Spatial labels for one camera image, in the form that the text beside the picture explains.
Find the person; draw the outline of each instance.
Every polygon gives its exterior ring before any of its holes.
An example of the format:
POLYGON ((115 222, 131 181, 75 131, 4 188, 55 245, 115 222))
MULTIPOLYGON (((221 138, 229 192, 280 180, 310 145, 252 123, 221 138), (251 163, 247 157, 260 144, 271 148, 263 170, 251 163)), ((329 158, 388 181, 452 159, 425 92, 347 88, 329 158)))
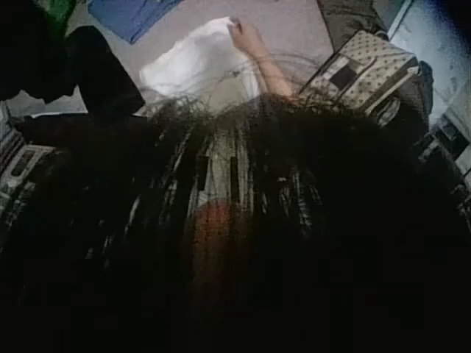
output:
POLYGON ((255 27, 230 32, 271 94, 217 114, 183 99, 107 126, 17 122, 28 146, 55 150, 17 172, 0 216, 6 339, 49 351, 450 345, 469 312, 470 248, 449 194, 360 112, 303 104, 255 27))

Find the blue cloth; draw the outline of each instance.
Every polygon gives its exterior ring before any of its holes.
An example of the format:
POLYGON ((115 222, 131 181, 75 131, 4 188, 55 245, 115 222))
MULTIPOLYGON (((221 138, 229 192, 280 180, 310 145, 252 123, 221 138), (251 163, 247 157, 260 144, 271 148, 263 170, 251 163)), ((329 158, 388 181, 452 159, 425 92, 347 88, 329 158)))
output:
POLYGON ((120 38, 134 44, 182 0, 93 0, 88 12, 120 38))

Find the dark fabric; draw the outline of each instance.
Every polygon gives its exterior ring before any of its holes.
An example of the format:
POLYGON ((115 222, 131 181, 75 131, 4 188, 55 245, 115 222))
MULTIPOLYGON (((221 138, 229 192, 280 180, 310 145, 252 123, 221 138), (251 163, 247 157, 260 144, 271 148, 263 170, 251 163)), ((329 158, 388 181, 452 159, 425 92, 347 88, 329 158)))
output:
POLYGON ((138 88, 93 26, 74 30, 66 40, 74 80, 90 114, 107 122, 144 105, 138 88))
POLYGON ((46 103, 71 95, 63 42, 50 35, 46 14, 31 0, 3 1, 0 14, 0 100, 20 90, 46 103))

